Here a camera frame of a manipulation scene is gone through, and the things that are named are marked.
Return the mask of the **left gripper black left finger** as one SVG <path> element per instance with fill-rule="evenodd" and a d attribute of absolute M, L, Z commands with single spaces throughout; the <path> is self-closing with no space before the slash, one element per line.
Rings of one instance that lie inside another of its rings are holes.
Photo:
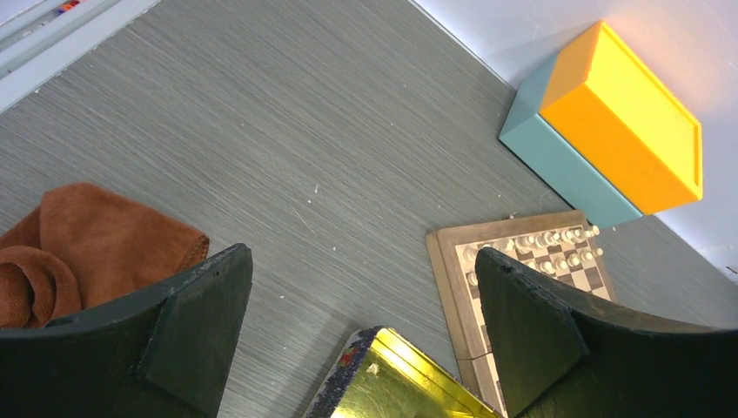
<path fill-rule="evenodd" d="M 252 289 L 242 243 L 33 329 L 1 332 L 4 417 L 214 417 Z"/>

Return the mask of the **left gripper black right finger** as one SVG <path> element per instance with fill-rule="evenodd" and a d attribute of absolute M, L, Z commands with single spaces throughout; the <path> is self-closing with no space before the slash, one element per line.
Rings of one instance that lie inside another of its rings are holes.
<path fill-rule="evenodd" d="M 489 247 L 475 272 L 510 416 L 736 416 L 734 329 L 624 307 Z"/>

